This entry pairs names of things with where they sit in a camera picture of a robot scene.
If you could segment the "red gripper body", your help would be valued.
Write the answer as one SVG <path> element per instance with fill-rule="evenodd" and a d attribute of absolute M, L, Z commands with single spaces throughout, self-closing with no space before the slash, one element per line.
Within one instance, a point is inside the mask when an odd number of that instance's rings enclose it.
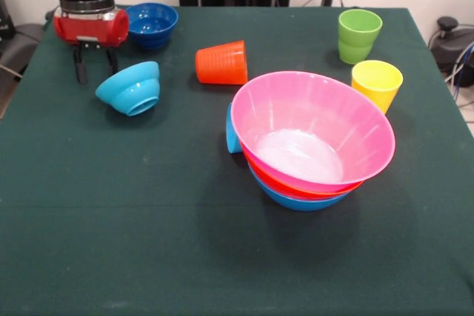
<path fill-rule="evenodd" d="M 118 47 L 127 39 L 129 20 L 126 11 L 118 8 L 107 13 L 75 14 L 59 7 L 53 13 L 53 26 L 58 37 L 69 44 L 96 42 Z"/>

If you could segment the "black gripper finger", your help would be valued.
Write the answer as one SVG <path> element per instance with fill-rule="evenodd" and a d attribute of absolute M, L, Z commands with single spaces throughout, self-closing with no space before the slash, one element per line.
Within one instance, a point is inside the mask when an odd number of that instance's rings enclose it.
<path fill-rule="evenodd" d="M 110 65 L 110 72 L 116 74 L 119 71 L 118 59 L 115 47 L 108 47 L 106 50 L 107 60 Z"/>
<path fill-rule="evenodd" d="M 84 62 L 83 62 L 80 46 L 75 46 L 74 47 L 73 57 L 74 57 L 74 63 L 75 63 L 75 69 L 76 69 L 76 78 L 78 80 L 78 83 L 87 84 L 87 82 L 88 82 L 88 80 L 87 80 L 87 71 L 86 71 L 86 67 L 85 67 Z"/>

